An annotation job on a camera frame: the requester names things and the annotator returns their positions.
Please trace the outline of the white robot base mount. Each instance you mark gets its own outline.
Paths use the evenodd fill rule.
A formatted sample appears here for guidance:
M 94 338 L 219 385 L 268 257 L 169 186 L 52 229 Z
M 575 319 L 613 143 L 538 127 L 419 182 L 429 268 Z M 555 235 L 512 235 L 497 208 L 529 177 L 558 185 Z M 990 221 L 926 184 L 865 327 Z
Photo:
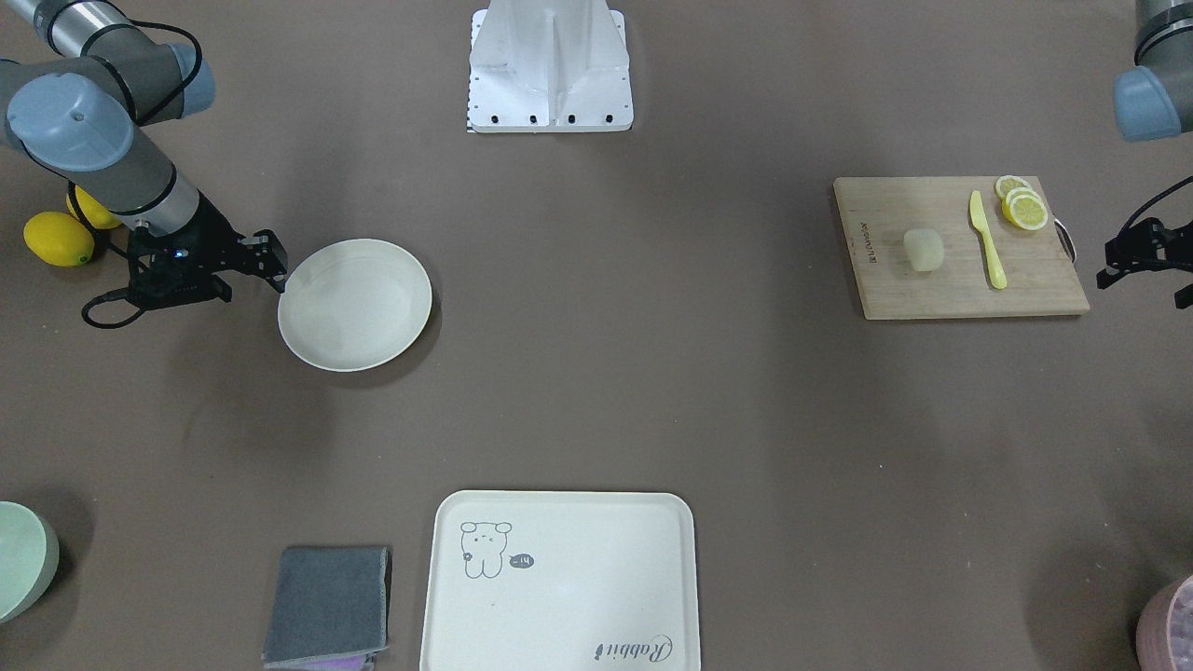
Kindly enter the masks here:
M 470 26 L 468 131 L 632 128 L 625 18 L 605 1 L 492 1 Z

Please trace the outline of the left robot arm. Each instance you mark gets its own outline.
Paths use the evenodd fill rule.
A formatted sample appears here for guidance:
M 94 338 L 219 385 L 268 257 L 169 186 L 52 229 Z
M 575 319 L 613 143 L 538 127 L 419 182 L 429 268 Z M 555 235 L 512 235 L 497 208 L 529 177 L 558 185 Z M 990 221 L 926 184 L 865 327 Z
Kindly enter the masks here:
M 1192 4 L 1136 4 L 1133 67 L 1115 79 L 1115 122 L 1129 142 L 1175 138 L 1192 129 Z M 1133 273 L 1192 270 L 1192 226 L 1166 226 L 1146 210 L 1189 186 L 1166 187 L 1121 224 L 1104 246 L 1104 290 Z

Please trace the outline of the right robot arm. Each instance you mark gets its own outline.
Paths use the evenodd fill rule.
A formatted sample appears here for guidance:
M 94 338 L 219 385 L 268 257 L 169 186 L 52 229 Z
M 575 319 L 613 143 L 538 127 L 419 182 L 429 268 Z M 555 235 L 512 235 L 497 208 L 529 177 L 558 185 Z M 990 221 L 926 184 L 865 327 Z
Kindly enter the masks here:
M 86 190 L 130 232 L 129 279 L 97 303 L 137 310 L 230 301 L 223 272 L 284 293 L 288 254 L 268 229 L 236 232 L 212 201 L 146 135 L 146 127 L 214 105 L 214 73 L 200 42 L 180 27 L 178 44 L 152 38 L 111 1 L 12 1 L 10 8 L 56 55 L 55 62 L 4 60 L 4 142 Z

